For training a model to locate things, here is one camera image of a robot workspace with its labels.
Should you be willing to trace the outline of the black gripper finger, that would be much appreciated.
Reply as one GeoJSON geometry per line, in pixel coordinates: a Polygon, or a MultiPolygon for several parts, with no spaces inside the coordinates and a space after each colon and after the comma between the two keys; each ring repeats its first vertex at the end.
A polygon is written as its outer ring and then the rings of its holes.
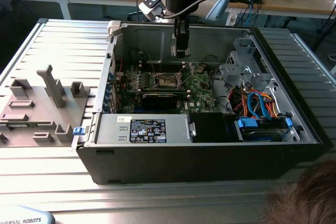
{"type": "Polygon", "coordinates": [[[174,36],[176,38],[176,56],[184,58],[187,55],[189,41],[189,18],[177,17],[174,24],[174,36]]]}

